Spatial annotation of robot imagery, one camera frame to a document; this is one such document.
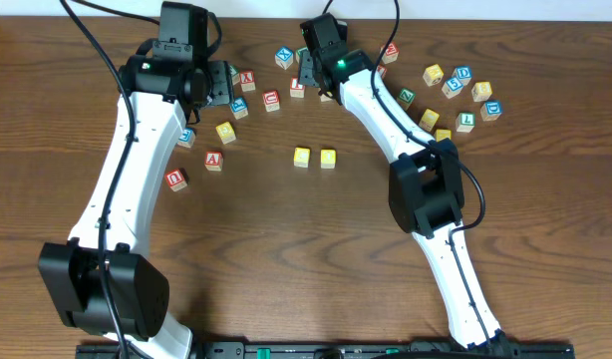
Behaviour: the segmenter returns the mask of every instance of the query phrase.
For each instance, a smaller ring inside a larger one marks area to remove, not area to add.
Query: wood grain
[[[122,64],[151,24],[88,18]],[[255,72],[250,115],[203,113],[192,150],[176,149],[189,188],[162,185],[152,263],[171,284],[170,311],[199,331],[250,340],[410,340],[448,335],[422,252],[387,205],[388,164],[361,124],[316,91],[289,97],[281,45],[301,47],[298,20],[222,19],[216,58]],[[350,48],[375,57],[392,22],[350,22]],[[478,113],[467,86],[447,100],[422,80],[439,63],[491,81],[505,114],[456,134],[487,198],[467,234],[490,307],[522,340],[569,340],[578,358],[612,358],[612,24],[403,21],[386,84],[417,92],[409,110]],[[62,326],[36,268],[45,241],[63,242],[100,172],[118,93],[100,58],[63,18],[0,18],[0,358],[73,357],[97,340]],[[277,90],[281,110],[261,94]],[[238,140],[214,127],[229,120]],[[333,171],[295,169],[293,149],[338,151]],[[223,151],[224,171],[202,164]],[[464,215],[477,212],[466,186]]]

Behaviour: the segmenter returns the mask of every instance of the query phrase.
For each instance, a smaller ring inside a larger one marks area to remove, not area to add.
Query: cable
[[[322,15],[328,12],[328,8],[330,7],[330,4],[332,3],[333,3],[333,0],[328,0],[328,4],[326,4],[326,7],[324,8],[324,12],[322,12]]]
[[[399,19],[400,19],[399,1],[398,0],[394,0],[394,1],[395,1],[395,9],[397,10],[397,17],[395,19],[395,27],[393,29],[393,33],[388,38],[388,41],[386,42],[386,45],[384,45],[384,48],[382,49],[381,53],[379,54],[379,57],[377,58],[377,63],[376,64],[381,63],[382,58],[384,57],[384,54],[386,53],[386,50],[388,50],[388,47],[393,42],[393,39],[395,38],[395,35],[397,34],[397,30],[399,28]],[[390,112],[388,107],[386,107],[386,104],[384,104],[384,101],[382,100],[381,96],[379,95],[379,92],[377,91],[377,88],[375,87],[375,76],[376,76],[376,73],[377,73],[377,66],[375,66],[373,68],[373,70],[371,72],[371,78],[370,78],[370,85],[371,85],[371,88],[373,89],[373,95],[377,99],[377,102],[379,102],[379,105],[382,107],[384,112],[390,117],[390,119],[395,123],[395,125],[397,125],[397,127],[406,135],[406,137],[408,137],[408,139],[410,139],[414,143],[424,147],[425,149],[430,150],[432,153],[434,153],[437,156],[443,156],[444,158],[449,159],[450,161],[454,162],[465,173],[465,175],[469,178],[469,180],[474,185],[474,188],[476,189],[476,194],[478,195],[478,201],[480,203],[480,210],[479,210],[479,213],[478,213],[478,217],[474,220],[474,222],[472,222],[470,224],[462,225],[462,226],[460,226],[458,228],[451,229],[449,234],[448,234],[448,240],[449,240],[448,245],[451,247],[451,251],[453,252],[453,255],[455,256],[455,262],[457,263],[457,268],[459,269],[459,274],[461,276],[461,280],[463,281],[463,286],[465,287],[465,291],[467,292],[467,297],[468,297],[468,300],[469,300],[469,305],[474,310],[474,314],[476,315],[476,319],[478,320],[479,324],[481,325],[481,329],[483,330],[483,334],[485,335],[485,342],[486,342],[486,345],[487,345],[487,349],[489,350],[491,348],[490,340],[489,340],[489,335],[487,334],[487,330],[485,329],[485,324],[483,323],[483,320],[482,320],[481,315],[480,315],[480,313],[478,311],[478,308],[476,307],[476,303],[474,302],[474,298],[472,296],[472,293],[471,293],[471,291],[469,289],[469,285],[467,284],[467,279],[465,278],[465,274],[463,273],[463,268],[461,267],[459,256],[457,255],[457,250],[455,248],[455,242],[453,241],[453,234],[455,234],[458,231],[463,231],[463,230],[474,228],[474,227],[478,226],[483,221],[483,217],[485,216],[485,196],[483,195],[483,189],[481,188],[480,183],[478,182],[478,180],[476,179],[474,174],[461,161],[459,161],[458,158],[456,158],[452,154],[449,154],[449,153],[447,153],[447,152],[445,152],[445,151],[443,151],[443,150],[441,150],[441,149],[439,149],[439,148],[437,148],[435,146],[432,146],[430,144],[424,143],[423,141],[417,139],[413,135],[413,133],[411,131],[408,131],[408,129],[406,129],[404,127],[404,125],[402,125],[402,123],[400,123],[399,120],[397,120],[397,118],[393,115],[393,113]]]
[[[106,256],[105,256],[105,239],[107,226],[109,224],[109,212],[111,211],[111,202],[114,198],[114,193],[116,192],[116,188],[118,187],[118,181],[120,180],[120,176],[123,172],[123,168],[125,163],[127,162],[127,157],[129,156],[129,151],[131,150],[131,145],[136,137],[136,118],[134,116],[134,108],[131,105],[131,101],[125,88],[123,87],[122,81],[120,80],[120,75],[118,71],[116,71],[116,67],[112,63],[105,50],[100,46],[96,38],[89,32],[87,27],[80,21],[78,16],[73,12],[71,7],[67,4],[66,0],[60,0],[60,3],[65,8],[65,11],[69,14],[69,17],[74,21],[76,26],[80,28],[85,37],[91,42],[91,45],[96,49],[100,57],[103,59],[109,71],[114,76],[116,83],[118,84],[118,89],[122,94],[123,99],[125,100],[125,105],[127,106],[127,112],[129,115],[129,132],[127,133],[127,140],[125,142],[125,148],[120,156],[120,160],[118,161],[118,167],[116,168],[116,172],[111,180],[111,184],[109,185],[109,191],[107,192],[107,197],[105,198],[105,203],[103,205],[103,212],[99,219],[99,231],[98,231],[98,265],[100,267],[100,281],[103,287],[103,293],[105,295],[105,300],[107,301],[107,306],[109,307],[109,312],[112,316],[114,327],[116,328],[116,334],[118,336],[118,342],[120,343],[120,348],[122,351],[122,357],[124,359],[129,359],[129,348],[127,345],[127,339],[125,338],[125,334],[123,332],[123,328],[120,322],[120,315],[118,314],[118,308],[116,307],[116,302],[114,301],[114,297],[111,292],[111,287],[109,285],[109,271],[107,270],[106,265]]]
[[[150,23],[154,23],[156,25],[159,25],[159,21],[158,20],[152,19],[152,18],[147,17],[147,16],[130,14],[130,13],[126,13],[126,12],[123,12],[123,11],[118,11],[118,10],[106,8],[104,6],[100,6],[100,5],[97,5],[97,4],[92,4],[89,1],[85,1],[85,0],[71,0],[71,1],[73,1],[73,2],[75,2],[77,4],[80,4],[80,5],[84,5],[84,6],[90,7],[92,9],[108,12],[110,14],[124,16],[124,17],[128,17],[128,18],[131,18],[131,19],[136,19],[136,20],[148,21]]]

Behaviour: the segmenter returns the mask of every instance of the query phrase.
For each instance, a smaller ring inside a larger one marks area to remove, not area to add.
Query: white wall
[[[177,0],[220,17],[310,18],[327,0]],[[117,10],[157,16],[161,0],[92,0]],[[79,15],[105,15],[72,3]],[[400,0],[405,19],[612,21],[612,0]],[[331,12],[345,19],[394,17],[391,0],[335,0]],[[0,0],[0,15],[65,15],[58,0]]]

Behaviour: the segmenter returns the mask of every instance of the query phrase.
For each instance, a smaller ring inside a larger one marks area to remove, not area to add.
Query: yellow letter block
[[[426,81],[426,85],[428,86],[438,84],[442,81],[443,77],[444,72],[442,71],[442,68],[439,67],[439,65],[429,66],[424,72],[424,81]]]
[[[322,150],[322,169],[333,169],[336,160],[337,153],[335,150]]]
[[[481,102],[489,99],[492,96],[492,86],[489,82],[476,83],[472,87],[472,99],[475,102]]]
[[[225,145],[237,139],[237,137],[235,136],[235,130],[233,129],[233,126],[231,126],[229,122],[225,122],[217,126],[215,129],[217,130],[217,134],[222,139],[222,142]]]
[[[433,126],[437,123],[439,119],[439,114],[434,112],[431,109],[427,109],[422,116],[422,119],[419,121],[419,127],[430,132],[433,129]]]
[[[453,138],[453,133],[450,130],[436,130],[435,131],[435,140],[437,140],[437,142],[443,139],[451,140],[452,138]]]
[[[295,157],[293,164],[295,167],[308,168],[308,159],[310,158],[310,149],[295,148]]]

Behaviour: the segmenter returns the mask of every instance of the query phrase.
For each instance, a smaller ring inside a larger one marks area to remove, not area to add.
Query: block
[[[489,82],[476,83],[472,87],[472,99],[475,102],[486,101],[492,96],[492,86]]]
[[[458,66],[455,68],[453,72],[453,77],[457,78],[462,85],[469,84],[469,81],[472,80],[472,70],[469,66]]]
[[[330,97],[328,97],[328,96],[326,96],[324,94],[321,94],[321,95],[319,95],[319,101],[321,101],[321,102],[333,101],[333,99],[331,99],[333,97],[333,94],[330,93],[330,92],[327,92],[326,94],[328,94],[328,96],[330,96]]]
[[[239,84],[239,70],[233,65],[228,65],[228,69],[230,71],[230,78],[233,81],[233,85]]]
[[[379,49],[380,54],[382,50],[384,50],[384,46],[382,46],[381,49]],[[396,61],[398,56],[399,56],[399,48],[395,45],[395,43],[390,43],[390,45],[388,45],[388,49],[386,50],[386,53],[384,53],[382,62],[384,64],[390,64]]]
[[[217,134],[219,135],[219,137],[222,139],[223,144],[226,145],[229,142],[237,140],[237,137],[235,136],[235,130],[229,122],[225,122],[221,125],[218,125],[217,127],[215,127],[215,129],[217,130]]]
[[[182,147],[186,147],[190,149],[193,147],[193,143],[195,142],[195,132],[192,129],[184,129],[182,130],[182,136],[177,139],[177,144]]]
[[[404,110],[407,110],[414,99],[415,93],[406,88],[403,88],[402,91],[399,93],[399,96],[397,97],[397,102]]]
[[[488,101],[481,107],[481,118],[484,121],[494,121],[503,113],[503,107],[499,101]]]
[[[451,99],[463,90],[463,84],[457,78],[449,78],[442,87],[442,92],[447,98]]]
[[[474,128],[474,114],[473,113],[460,113],[457,116],[457,132],[468,133]]]
[[[335,150],[322,150],[321,156],[322,169],[333,169],[337,161],[337,152]]]
[[[266,106],[266,112],[279,110],[279,94],[277,91],[269,91],[263,94],[264,106]]]
[[[453,133],[450,130],[436,130],[435,131],[435,141],[439,142],[443,139],[451,140],[453,138]]]
[[[224,157],[221,153],[207,152],[204,158],[204,165],[209,171],[222,171]]]
[[[239,120],[243,117],[248,116],[248,106],[244,98],[239,97],[230,104],[230,111],[233,113],[235,120]]]
[[[290,97],[304,98],[306,87],[298,82],[297,78],[290,79]]]
[[[293,158],[295,167],[308,168],[308,159],[310,159],[310,149],[295,148],[295,157]]]
[[[302,58],[303,51],[308,51],[308,48],[304,46],[303,48],[297,49],[297,51],[295,51],[295,57],[297,58],[297,65],[299,65],[299,61]]]
[[[275,53],[275,64],[279,65],[279,67],[284,70],[288,69],[291,65],[293,65],[294,60],[295,57],[293,56],[293,52],[286,46],[282,46]]]
[[[255,77],[252,71],[244,71],[239,74],[239,81],[242,83],[242,91],[255,91]]]
[[[422,119],[419,121],[419,127],[430,132],[437,123],[438,119],[438,113],[434,112],[431,109],[426,109],[424,115],[422,116]]]
[[[386,72],[387,71],[388,70],[385,67],[383,67],[381,65],[377,65],[377,72],[379,73],[379,76],[382,77],[382,80],[384,80],[384,78],[386,77]]]
[[[164,175],[164,178],[166,179],[168,186],[173,189],[173,191],[179,191],[187,186],[186,179],[179,169]]]
[[[424,81],[426,81],[426,85],[428,86],[438,84],[443,78],[444,71],[442,71],[442,68],[437,64],[428,66],[424,71]]]

